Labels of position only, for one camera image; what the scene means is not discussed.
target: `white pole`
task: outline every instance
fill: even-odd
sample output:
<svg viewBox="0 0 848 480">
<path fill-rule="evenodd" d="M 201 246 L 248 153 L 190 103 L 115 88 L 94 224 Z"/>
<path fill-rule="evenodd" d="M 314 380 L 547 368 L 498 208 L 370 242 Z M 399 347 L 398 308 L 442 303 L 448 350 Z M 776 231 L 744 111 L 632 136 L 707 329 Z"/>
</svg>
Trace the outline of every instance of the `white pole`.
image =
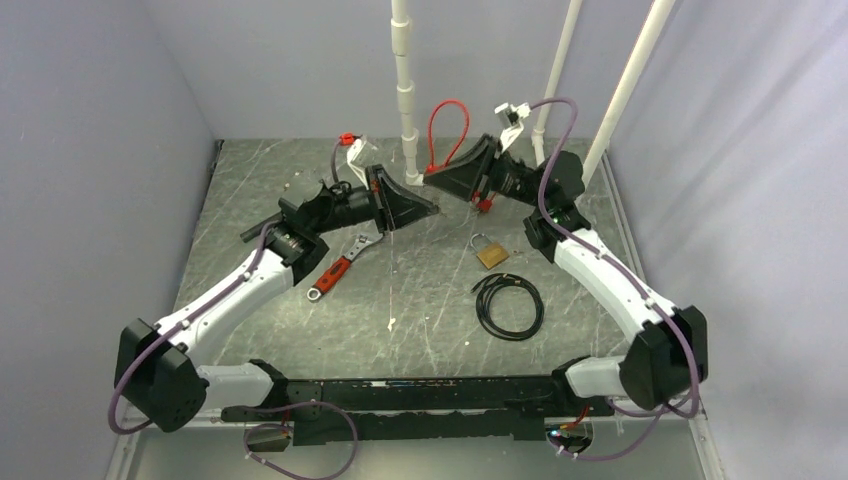
<svg viewBox="0 0 848 480">
<path fill-rule="evenodd" d="M 401 144 L 406 157 L 406 183 L 421 185 L 421 174 L 415 163 L 418 153 L 418 129 L 412 120 L 415 110 L 415 83 L 409 78 L 409 15 L 406 0 L 392 0 L 392 51 L 397 68 L 398 110 L 401 122 Z"/>
<path fill-rule="evenodd" d="M 559 36 L 554 64 L 551 67 L 551 75 L 548 77 L 548 86 L 545 87 L 543 98 L 550 98 L 556 94 L 559 77 L 562 75 L 562 67 L 565 65 L 565 55 L 568 53 L 568 46 L 571 44 L 571 36 L 574 34 L 574 26 L 577 24 L 577 15 L 580 13 L 581 5 L 583 5 L 583 0 L 571 0 L 568 3 L 568 12 L 565 14 L 565 23 L 562 24 L 562 33 Z M 536 165 L 541 165 L 545 161 L 545 124 L 548 122 L 550 111 L 550 104 L 542 106 L 539 111 L 539 118 L 536 119 L 536 125 L 533 127 L 533 133 L 530 135 L 533 150 L 536 152 Z"/>
<path fill-rule="evenodd" d="M 601 156 L 609 146 L 610 138 L 621 119 L 624 107 L 627 106 L 627 101 L 630 100 L 630 95 L 633 94 L 633 89 L 636 88 L 639 76 L 645 69 L 645 64 L 654 50 L 654 45 L 657 43 L 660 33 L 662 33 L 668 15 L 674 7 L 674 2 L 675 0 L 654 0 L 651 5 L 642 31 L 639 32 L 639 38 L 636 39 L 636 44 L 633 46 L 633 52 L 630 53 L 627 65 L 624 66 L 624 71 L 621 73 L 621 80 L 618 81 L 618 86 L 612 95 L 607 113 L 601 120 L 601 126 L 598 128 L 598 133 L 595 135 L 595 140 L 592 142 L 589 153 L 586 155 L 586 161 L 583 163 L 583 183 L 586 185 L 589 184 L 592 174 L 595 173 L 595 169 L 601 161 Z"/>
</svg>

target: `wrench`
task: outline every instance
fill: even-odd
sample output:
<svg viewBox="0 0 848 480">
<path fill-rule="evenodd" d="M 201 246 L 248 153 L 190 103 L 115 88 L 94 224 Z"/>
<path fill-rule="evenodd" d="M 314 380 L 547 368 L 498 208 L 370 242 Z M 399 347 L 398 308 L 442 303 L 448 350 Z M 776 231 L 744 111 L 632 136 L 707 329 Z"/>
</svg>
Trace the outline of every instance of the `wrench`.
<svg viewBox="0 0 848 480">
<path fill-rule="evenodd" d="M 333 263 L 330 268 L 321 275 L 321 278 L 315 281 L 315 284 L 312 285 L 312 288 L 306 291 L 306 298 L 310 302 L 317 302 L 321 299 L 327 292 L 330 291 L 331 288 L 342 278 L 342 275 L 345 274 L 347 269 L 350 267 L 350 264 L 353 260 L 362 253 L 363 250 L 374 245 L 383 239 L 382 234 L 377 235 L 367 235 L 365 233 L 360 233 L 356 236 L 356 242 L 353 243 L 353 247 L 347 251 L 344 255 L 339 257 L 335 263 Z"/>
</svg>

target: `coiled black cable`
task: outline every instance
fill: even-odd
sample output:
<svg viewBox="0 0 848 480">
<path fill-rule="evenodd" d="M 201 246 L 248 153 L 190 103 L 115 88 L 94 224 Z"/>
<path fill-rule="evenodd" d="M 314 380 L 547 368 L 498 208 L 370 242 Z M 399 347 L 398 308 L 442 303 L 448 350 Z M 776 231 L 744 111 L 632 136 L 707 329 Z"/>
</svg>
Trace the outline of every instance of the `coiled black cable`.
<svg viewBox="0 0 848 480">
<path fill-rule="evenodd" d="M 506 287 L 523 288 L 533 297 L 533 303 L 536 304 L 536 318 L 533 320 L 533 325 L 527 330 L 511 332 L 495 325 L 495 322 L 492 320 L 489 312 L 492 298 L 495 296 L 495 293 Z M 471 293 L 476 292 L 478 288 L 480 292 L 477 294 L 477 320 L 480 321 L 483 329 L 493 337 L 510 342 L 520 342 L 536 335 L 542 328 L 542 321 L 545 318 L 545 304 L 542 303 L 542 296 L 539 295 L 539 290 L 532 283 L 511 273 L 493 273 L 477 282 L 477 285 L 474 285 L 474 288 L 471 289 Z"/>
</svg>

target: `table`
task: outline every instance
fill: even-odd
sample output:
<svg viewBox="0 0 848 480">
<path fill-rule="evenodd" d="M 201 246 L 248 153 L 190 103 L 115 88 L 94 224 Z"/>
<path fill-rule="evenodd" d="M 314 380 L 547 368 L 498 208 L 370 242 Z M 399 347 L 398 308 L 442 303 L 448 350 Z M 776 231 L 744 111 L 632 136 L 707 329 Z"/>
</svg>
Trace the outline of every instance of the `table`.
<svg viewBox="0 0 848 480">
<path fill-rule="evenodd" d="M 511 148 L 533 161 L 529 141 Z M 441 159 L 456 139 L 437 139 Z M 467 140 L 467 145 L 475 139 Z M 238 234 L 278 211 L 283 196 L 299 204 L 329 180 L 334 140 L 227 140 L 223 143 L 197 223 L 177 298 L 180 308 L 213 286 L 249 254 Z M 548 142 L 547 151 L 553 147 Z M 397 139 L 371 139 L 362 162 L 382 163 L 403 183 L 404 159 Z M 420 143 L 419 166 L 429 158 Z M 566 149 L 583 157 L 588 144 Z M 339 155 L 340 164 L 344 158 Z M 342 179 L 357 181 L 345 166 Z M 289 378 L 362 378 L 543 374 L 578 356 L 607 356 L 626 350 L 610 315 L 569 274 L 530 248 L 521 220 L 532 208 L 499 197 L 488 214 L 430 187 L 413 187 L 441 207 L 441 213 L 387 235 L 356 260 L 345 277 L 319 303 L 306 290 L 356 233 L 376 232 L 373 224 L 323 235 L 330 253 L 301 284 L 248 318 L 226 342 L 216 364 L 261 358 Z M 612 194 L 599 169 L 578 208 L 610 250 L 631 264 Z M 492 272 L 523 276 L 539 289 L 546 305 L 541 331 L 524 342 L 506 342 L 480 327 L 471 287 L 488 272 L 469 248 L 485 233 L 510 252 Z M 518 289 L 500 292 L 492 316 L 517 330 L 532 322 L 533 303 Z"/>
</svg>

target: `padlock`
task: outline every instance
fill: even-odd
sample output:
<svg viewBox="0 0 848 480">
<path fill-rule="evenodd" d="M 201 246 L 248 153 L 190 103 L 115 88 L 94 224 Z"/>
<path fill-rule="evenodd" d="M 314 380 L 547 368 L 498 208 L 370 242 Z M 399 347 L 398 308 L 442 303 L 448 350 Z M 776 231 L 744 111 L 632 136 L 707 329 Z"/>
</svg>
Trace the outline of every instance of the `padlock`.
<svg viewBox="0 0 848 480">
<path fill-rule="evenodd" d="M 474 246 L 474 239 L 477 237 L 483 237 L 489 243 L 483 248 L 478 249 Z M 509 258 L 509 252 L 507 252 L 500 243 L 491 241 L 489 237 L 482 233 L 475 233 L 472 235 L 471 239 L 468 240 L 468 244 L 475 252 L 477 252 L 477 258 L 480 259 L 480 262 L 484 267 L 486 267 L 486 270 L 495 268 L 498 264 Z"/>
</svg>

